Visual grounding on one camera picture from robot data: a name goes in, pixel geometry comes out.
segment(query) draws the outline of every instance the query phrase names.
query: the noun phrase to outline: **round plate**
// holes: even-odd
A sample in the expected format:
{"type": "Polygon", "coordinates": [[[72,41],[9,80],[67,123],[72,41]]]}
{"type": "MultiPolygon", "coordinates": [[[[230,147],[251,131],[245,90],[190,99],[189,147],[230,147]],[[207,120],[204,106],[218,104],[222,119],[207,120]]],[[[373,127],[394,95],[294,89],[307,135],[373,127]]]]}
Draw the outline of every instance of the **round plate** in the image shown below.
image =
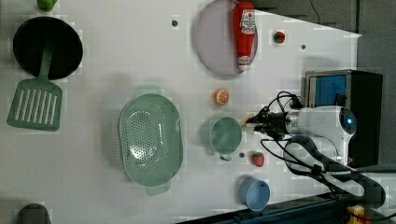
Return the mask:
{"type": "Polygon", "coordinates": [[[54,39],[49,79],[68,77],[82,60],[82,43],[76,31],[66,22],[52,17],[26,21],[14,35],[14,54],[21,67],[37,77],[40,72],[46,35],[54,39]]]}
{"type": "MultiPolygon", "coordinates": [[[[217,75],[238,75],[236,47],[233,40],[233,8],[231,0],[215,0],[208,5],[198,20],[196,45],[204,64],[217,75]]],[[[252,46],[250,58],[254,59],[258,35],[252,46]]]]}

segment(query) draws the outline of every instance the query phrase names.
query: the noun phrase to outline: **colander handle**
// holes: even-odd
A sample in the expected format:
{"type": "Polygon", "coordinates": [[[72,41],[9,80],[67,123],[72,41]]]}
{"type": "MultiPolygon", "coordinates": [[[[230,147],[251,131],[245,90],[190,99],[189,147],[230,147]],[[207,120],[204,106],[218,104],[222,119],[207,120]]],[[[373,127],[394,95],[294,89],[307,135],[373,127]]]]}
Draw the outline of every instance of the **colander handle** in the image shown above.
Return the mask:
{"type": "Polygon", "coordinates": [[[145,95],[145,94],[162,94],[162,91],[160,89],[159,86],[157,85],[143,85],[143,86],[138,86],[136,87],[136,89],[134,90],[134,96],[135,98],[141,95],[145,95]]]}
{"type": "Polygon", "coordinates": [[[148,196],[154,196],[158,194],[165,193],[171,188],[171,181],[161,184],[160,186],[155,187],[146,187],[146,193],[148,196]]]}

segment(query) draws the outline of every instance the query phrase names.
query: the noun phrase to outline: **spatula handle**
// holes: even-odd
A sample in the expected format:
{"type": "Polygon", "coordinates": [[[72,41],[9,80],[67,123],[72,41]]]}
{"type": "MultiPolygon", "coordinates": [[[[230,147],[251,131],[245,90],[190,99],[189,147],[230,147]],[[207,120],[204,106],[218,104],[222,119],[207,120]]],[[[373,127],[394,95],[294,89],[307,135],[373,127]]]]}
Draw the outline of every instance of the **spatula handle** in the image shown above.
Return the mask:
{"type": "Polygon", "coordinates": [[[41,58],[40,74],[38,75],[37,79],[48,81],[50,61],[52,60],[54,44],[51,35],[47,35],[45,41],[46,42],[44,43],[43,56],[41,58]]]}

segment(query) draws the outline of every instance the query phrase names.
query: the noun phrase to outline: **blue mug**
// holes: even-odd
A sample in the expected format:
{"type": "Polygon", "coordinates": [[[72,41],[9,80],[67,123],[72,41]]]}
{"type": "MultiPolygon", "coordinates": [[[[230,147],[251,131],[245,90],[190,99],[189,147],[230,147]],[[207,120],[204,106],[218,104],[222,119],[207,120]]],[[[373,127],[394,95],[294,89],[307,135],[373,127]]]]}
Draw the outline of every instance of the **blue mug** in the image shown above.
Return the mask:
{"type": "Polygon", "coordinates": [[[250,210],[259,212],[270,200],[270,188],[262,180],[249,178],[242,182],[239,188],[239,198],[250,210]]]}

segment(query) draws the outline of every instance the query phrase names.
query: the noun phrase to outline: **white plate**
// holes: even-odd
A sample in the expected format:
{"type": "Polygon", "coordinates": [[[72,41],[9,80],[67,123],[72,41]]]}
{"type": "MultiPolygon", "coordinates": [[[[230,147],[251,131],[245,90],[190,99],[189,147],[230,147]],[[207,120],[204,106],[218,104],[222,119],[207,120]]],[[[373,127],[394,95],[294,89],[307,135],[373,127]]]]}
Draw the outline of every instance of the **white plate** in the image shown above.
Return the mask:
{"type": "MultiPolygon", "coordinates": [[[[232,0],[215,0],[201,13],[196,26],[196,45],[204,64],[217,75],[238,75],[236,47],[233,40],[232,0]]],[[[258,35],[252,46],[250,58],[254,59],[258,35]]]]}

